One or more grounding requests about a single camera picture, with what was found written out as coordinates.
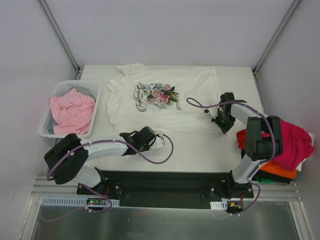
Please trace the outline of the white floral t shirt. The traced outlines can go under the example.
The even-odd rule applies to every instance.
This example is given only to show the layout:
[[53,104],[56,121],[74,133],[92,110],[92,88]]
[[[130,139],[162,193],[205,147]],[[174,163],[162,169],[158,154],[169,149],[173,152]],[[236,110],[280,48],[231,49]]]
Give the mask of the white floral t shirt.
[[118,132],[132,132],[145,126],[156,132],[221,133],[211,121],[217,114],[187,103],[194,98],[203,106],[220,101],[216,70],[189,68],[149,69],[141,63],[117,66],[120,75],[106,86],[110,97],[106,112]]

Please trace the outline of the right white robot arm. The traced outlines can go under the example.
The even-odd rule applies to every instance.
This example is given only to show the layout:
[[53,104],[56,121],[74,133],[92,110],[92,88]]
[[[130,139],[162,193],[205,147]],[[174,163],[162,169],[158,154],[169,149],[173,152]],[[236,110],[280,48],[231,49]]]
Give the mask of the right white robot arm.
[[281,120],[277,116],[267,116],[247,105],[244,100],[236,100],[232,92],[220,96],[217,116],[214,122],[226,134],[239,120],[246,126],[244,141],[245,155],[238,166],[231,170],[224,180],[213,187],[219,197],[231,199],[249,191],[250,180],[267,162],[283,153]]

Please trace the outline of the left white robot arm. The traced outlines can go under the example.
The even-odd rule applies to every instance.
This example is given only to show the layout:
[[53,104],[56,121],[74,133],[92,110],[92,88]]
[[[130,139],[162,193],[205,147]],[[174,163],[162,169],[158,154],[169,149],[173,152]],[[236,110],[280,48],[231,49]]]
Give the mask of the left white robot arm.
[[63,185],[75,178],[85,179],[85,185],[96,195],[103,193],[106,182],[96,169],[84,168],[85,162],[109,157],[131,156],[165,146],[164,136],[149,126],[133,132],[122,132],[113,139],[89,141],[70,133],[45,155],[47,180]]

